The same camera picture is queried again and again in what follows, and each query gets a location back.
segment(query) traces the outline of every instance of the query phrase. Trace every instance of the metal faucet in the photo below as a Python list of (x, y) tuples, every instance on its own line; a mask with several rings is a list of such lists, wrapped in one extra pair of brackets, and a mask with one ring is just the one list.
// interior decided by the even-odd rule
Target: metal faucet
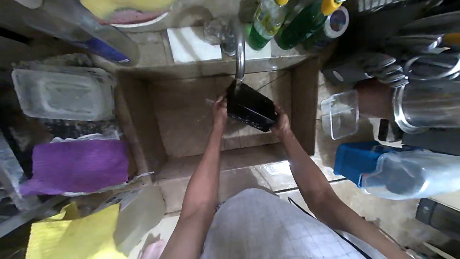
[(236, 54), (235, 80), (238, 86), (244, 78), (244, 63), (246, 61), (243, 29), (238, 17), (234, 16), (230, 19), (229, 25), (222, 35), (220, 48), (222, 52), (229, 56), (234, 56)]

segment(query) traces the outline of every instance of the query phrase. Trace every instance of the person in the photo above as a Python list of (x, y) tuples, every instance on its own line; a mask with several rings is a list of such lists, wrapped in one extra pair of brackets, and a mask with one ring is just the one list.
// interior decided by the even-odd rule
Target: person
[(212, 106), (213, 129), (185, 191), (176, 228), (161, 259), (389, 258), (408, 259), (399, 246), (350, 209), (300, 146), (286, 113), (271, 128), (316, 218), (261, 189), (246, 189), (219, 205), (219, 158), (227, 102)]

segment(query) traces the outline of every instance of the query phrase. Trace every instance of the stainless steel pot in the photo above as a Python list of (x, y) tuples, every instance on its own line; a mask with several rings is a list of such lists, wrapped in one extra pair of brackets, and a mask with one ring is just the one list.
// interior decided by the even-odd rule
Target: stainless steel pot
[(460, 128), (459, 81), (411, 81), (396, 89), (395, 121), (406, 133), (429, 128)]

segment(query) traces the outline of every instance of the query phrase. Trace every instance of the purple towel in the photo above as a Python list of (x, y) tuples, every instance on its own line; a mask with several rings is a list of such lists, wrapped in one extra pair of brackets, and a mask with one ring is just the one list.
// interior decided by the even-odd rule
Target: purple towel
[(128, 180), (126, 144), (118, 140), (40, 144), (32, 154), (32, 179), (23, 195), (94, 192)]

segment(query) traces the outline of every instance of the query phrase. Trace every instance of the sink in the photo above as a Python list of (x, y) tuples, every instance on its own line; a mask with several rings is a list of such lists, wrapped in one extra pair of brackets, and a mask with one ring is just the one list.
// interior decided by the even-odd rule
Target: sink
[[(158, 73), (153, 77), (142, 69), (118, 70), (116, 77), (117, 118), (138, 174), (154, 171), (156, 180), (190, 176), (201, 160), (212, 128), (210, 103), (205, 99), (215, 100), (233, 77), (171, 79)], [(309, 155), (315, 150), (317, 81), (317, 58), (282, 70), (248, 73), (244, 79), (286, 110), (293, 132)], [(222, 142), (222, 171), (286, 159), (282, 145), (271, 132), (231, 118)]]

